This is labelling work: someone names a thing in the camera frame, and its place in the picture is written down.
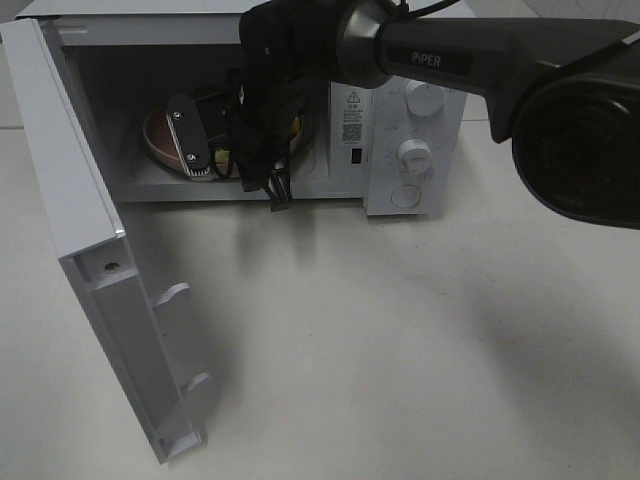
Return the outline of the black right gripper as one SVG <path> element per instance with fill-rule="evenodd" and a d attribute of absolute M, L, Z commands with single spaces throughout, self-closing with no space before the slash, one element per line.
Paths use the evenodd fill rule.
<path fill-rule="evenodd" d="M 222 122 L 248 192 L 291 190 L 289 131 L 313 80 L 337 80 L 337 44 L 347 1 L 267 1 L 242 14 L 243 63 L 228 73 Z M 211 178 L 211 153 L 195 100 L 169 98 L 169 129 L 190 179 Z"/>

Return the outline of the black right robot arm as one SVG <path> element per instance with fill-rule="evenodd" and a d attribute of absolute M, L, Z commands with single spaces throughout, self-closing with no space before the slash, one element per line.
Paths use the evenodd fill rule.
<path fill-rule="evenodd" d="M 290 130 L 309 85 L 376 88 L 393 76 L 486 101 L 495 142 L 510 141 L 531 194 L 581 222 L 639 225 L 639 27 L 611 19 L 439 16 L 393 1 L 268 1 L 239 23 L 243 63 L 206 134 L 196 101 L 175 96 L 167 122 L 184 170 L 215 169 L 230 149 L 244 190 L 273 210 L 292 199 Z"/>

